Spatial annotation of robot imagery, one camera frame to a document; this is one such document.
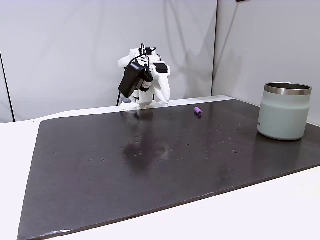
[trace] purple cylinder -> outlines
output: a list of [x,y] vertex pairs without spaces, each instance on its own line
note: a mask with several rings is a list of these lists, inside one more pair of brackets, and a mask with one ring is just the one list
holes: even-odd
[[198,108],[198,107],[195,107],[195,108],[194,108],[194,111],[195,111],[195,112],[196,112],[196,114],[198,114],[198,115],[201,115],[201,114],[202,114],[201,109],[200,109],[200,108]]

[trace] gray wall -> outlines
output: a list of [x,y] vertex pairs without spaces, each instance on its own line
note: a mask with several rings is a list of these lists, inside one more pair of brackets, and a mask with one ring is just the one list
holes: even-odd
[[118,60],[145,43],[172,99],[211,95],[217,0],[0,0],[0,46],[18,121],[114,106]]
[[320,1],[219,0],[213,95],[260,105],[265,83],[312,86],[320,125]]
[[12,113],[9,104],[8,92],[4,72],[0,61],[0,124],[12,122]]

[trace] metal rim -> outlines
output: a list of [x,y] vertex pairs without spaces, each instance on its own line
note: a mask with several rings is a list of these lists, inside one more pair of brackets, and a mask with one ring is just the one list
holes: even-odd
[[264,85],[264,90],[272,94],[303,96],[311,94],[312,87],[291,82],[269,82]]

